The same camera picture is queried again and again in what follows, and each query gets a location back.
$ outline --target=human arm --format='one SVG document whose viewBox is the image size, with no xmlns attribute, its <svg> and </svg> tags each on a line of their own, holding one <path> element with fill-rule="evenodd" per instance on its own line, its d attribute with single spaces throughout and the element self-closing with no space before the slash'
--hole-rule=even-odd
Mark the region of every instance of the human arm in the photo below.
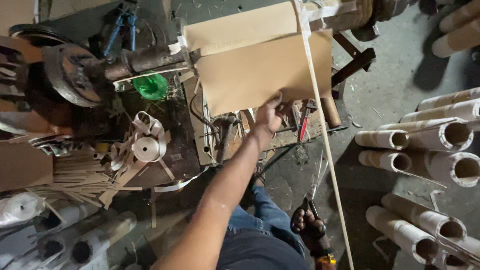
<svg viewBox="0 0 480 270">
<path fill-rule="evenodd" d="M 315 219 L 312 211 L 303 209 L 293 213 L 293 230 L 300 234 L 303 243 L 310 250 L 315 260 L 315 270 L 335 270 L 336 262 L 334 257 L 330 257 L 331 247 L 328 236 L 323 234 L 324 223 L 320 219 Z"/>
<path fill-rule="evenodd" d="M 216 268 L 230 216 L 247 188 L 260 153 L 281 125 L 281 100 L 279 92 L 257 110 L 255 127 L 205 190 L 183 238 L 152 269 Z"/>
</svg>

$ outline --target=scissors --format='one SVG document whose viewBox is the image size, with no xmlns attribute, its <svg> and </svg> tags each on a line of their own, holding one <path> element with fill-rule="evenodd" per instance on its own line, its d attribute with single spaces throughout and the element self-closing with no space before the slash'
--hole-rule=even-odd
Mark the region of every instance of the scissors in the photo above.
<svg viewBox="0 0 480 270">
<path fill-rule="evenodd" d="M 302 204 L 297 209 L 295 209 L 295 212 L 294 212 L 294 213 L 296 213 L 297 211 L 302 209 L 303 211 L 305 211 L 305 213 L 307 213 L 308 208 L 310 207 L 310 210 L 312 211 L 313 216 L 315 217 L 315 220 L 320 220 L 320 218 L 318 217 L 317 207 L 315 206 L 315 203 L 313 202 L 313 199 L 315 198 L 315 194 L 317 192 L 318 186 L 320 186 L 320 184 L 322 183 L 322 180 L 323 180 L 323 178 L 325 176 L 325 173 L 327 171 L 327 168 L 328 168 L 328 160 L 327 160 L 326 163 L 325 163 L 324 169 L 322 171 L 323 156 L 324 156 L 324 152 L 322 150 L 322 154 L 320 156 L 320 165 L 319 165 L 319 168 L 318 168 L 318 176 L 317 176 L 316 179 L 315 179 L 315 175 L 312 177 L 312 185 L 311 185 L 310 191 L 307 192 L 307 194 L 305 194 L 305 197 L 303 198 Z M 296 234 L 299 234 L 299 232 L 297 232 L 296 230 L 293 229 L 294 228 L 293 227 L 294 226 L 294 220 L 293 220 L 294 217 L 295 217 L 295 214 L 290 219 L 290 229 L 292 230 L 292 232 L 294 232 Z M 325 223 L 324 223 L 324 226 L 323 226 L 323 229 L 322 229 L 322 236 L 325 234 L 325 231 L 326 231 L 326 226 L 325 226 Z"/>
</svg>

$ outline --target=brown paper sheet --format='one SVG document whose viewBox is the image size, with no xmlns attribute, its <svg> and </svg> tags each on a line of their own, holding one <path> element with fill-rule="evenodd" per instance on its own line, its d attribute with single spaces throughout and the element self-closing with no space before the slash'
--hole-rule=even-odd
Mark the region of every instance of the brown paper sheet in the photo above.
<svg viewBox="0 0 480 270">
<path fill-rule="evenodd" d="M 183 34 L 190 50 L 213 44 L 262 39 L 269 36 L 296 33 L 297 17 L 290 1 L 187 25 Z"/>
<path fill-rule="evenodd" d="M 332 31 L 312 32 L 309 43 L 319 94 L 327 97 Z M 212 116 L 259 107 L 280 89 L 284 101 L 314 97 L 301 34 L 205 56 L 196 67 Z"/>
</svg>

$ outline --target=black scissors handle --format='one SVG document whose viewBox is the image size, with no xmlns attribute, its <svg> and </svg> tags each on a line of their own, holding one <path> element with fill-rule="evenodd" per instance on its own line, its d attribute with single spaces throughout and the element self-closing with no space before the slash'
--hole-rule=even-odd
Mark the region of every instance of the black scissors handle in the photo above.
<svg viewBox="0 0 480 270">
<path fill-rule="evenodd" d="M 293 233 L 296 233 L 296 234 L 299 234 L 299 232 L 297 232 L 296 230 L 294 230 L 293 228 L 293 225 L 294 225 L 294 218 L 295 218 L 295 213 L 298 212 L 300 209 L 302 209 L 305 214 L 307 213 L 308 211 L 308 207 L 310 207 L 312 213 L 313 213 L 313 216 L 315 217 L 316 220 L 319 220 L 320 218 L 318 217 L 318 213 L 317 213 L 317 208 L 315 207 L 315 204 L 312 200 L 309 200 L 307 197 L 303 198 L 303 202 L 302 204 L 297 208 L 295 209 L 295 212 L 293 212 L 293 215 L 292 215 L 292 218 L 290 219 L 290 229 L 292 230 Z"/>
</svg>

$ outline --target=tube opening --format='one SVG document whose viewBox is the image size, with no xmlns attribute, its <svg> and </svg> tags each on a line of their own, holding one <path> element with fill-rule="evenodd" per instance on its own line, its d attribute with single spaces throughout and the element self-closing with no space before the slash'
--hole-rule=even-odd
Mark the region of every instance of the tube opening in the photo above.
<svg viewBox="0 0 480 270">
<path fill-rule="evenodd" d="M 470 134 L 470 129 L 462 123 L 451 123 L 445 128 L 445 139 L 453 146 L 461 146 L 466 143 Z"/>
<path fill-rule="evenodd" d="M 476 181 L 480 177 L 480 165 L 474 159 L 461 159 L 455 164 L 455 175 L 465 183 Z"/>
<path fill-rule="evenodd" d="M 403 149 L 408 145 L 408 135 L 406 133 L 394 133 L 392 136 L 392 144 L 398 148 Z"/>
<path fill-rule="evenodd" d="M 85 241 L 77 242 L 72 249 L 72 259 L 79 264 L 85 264 L 93 254 L 92 247 Z"/>
<path fill-rule="evenodd" d="M 393 159 L 393 166 L 397 170 L 406 171 L 410 167 L 410 162 L 408 157 L 403 155 L 398 155 Z"/>
<path fill-rule="evenodd" d="M 43 259 L 50 258 L 51 256 L 59 253 L 63 249 L 63 245 L 55 240 L 48 240 L 42 248 Z"/>
<path fill-rule="evenodd" d="M 445 264 L 447 266 L 467 266 L 467 263 L 460 260 L 457 256 L 448 255 L 445 259 Z"/>
<path fill-rule="evenodd" d="M 440 235 L 443 237 L 457 237 L 462 238 L 463 228 L 455 221 L 449 221 L 440 227 Z"/>
<path fill-rule="evenodd" d="M 432 239 L 423 239 L 417 243 L 415 249 L 420 257 L 431 261 L 437 255 L 438 245 Z"/>
</svg>

